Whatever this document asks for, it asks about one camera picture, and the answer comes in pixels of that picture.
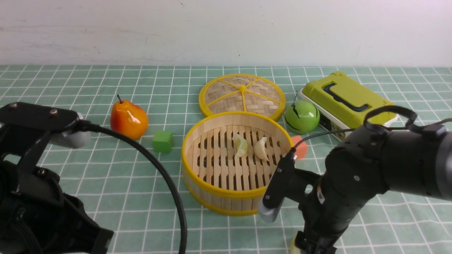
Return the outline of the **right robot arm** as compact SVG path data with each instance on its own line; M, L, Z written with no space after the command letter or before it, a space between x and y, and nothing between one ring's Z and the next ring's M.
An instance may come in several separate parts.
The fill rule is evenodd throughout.
M274 222L285 198L298 203L304 230L295 246L307 254L333 254L334 244L363 206L387 191L451 200L452 134L442 124L350 129L326 156L318 175L295 167L292 147L276 166L258 213Z

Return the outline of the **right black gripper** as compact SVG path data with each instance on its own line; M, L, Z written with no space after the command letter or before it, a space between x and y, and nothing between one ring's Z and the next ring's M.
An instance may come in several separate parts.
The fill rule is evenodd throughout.
M334 254L334 244L357 214L357 195L330 175L318 175L295 168L295 149L291 148L276 166L264 192L268 208L275 208L281 199L298 204L304 229L296 235L295 245L305 254Z

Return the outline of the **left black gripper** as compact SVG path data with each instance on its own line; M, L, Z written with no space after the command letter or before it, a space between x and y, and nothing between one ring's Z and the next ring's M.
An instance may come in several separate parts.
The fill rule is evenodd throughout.
M1 253L106 254L113 231L100 227L60 176L38 166L51 133L78 131L76 111L25 102L1 108Z

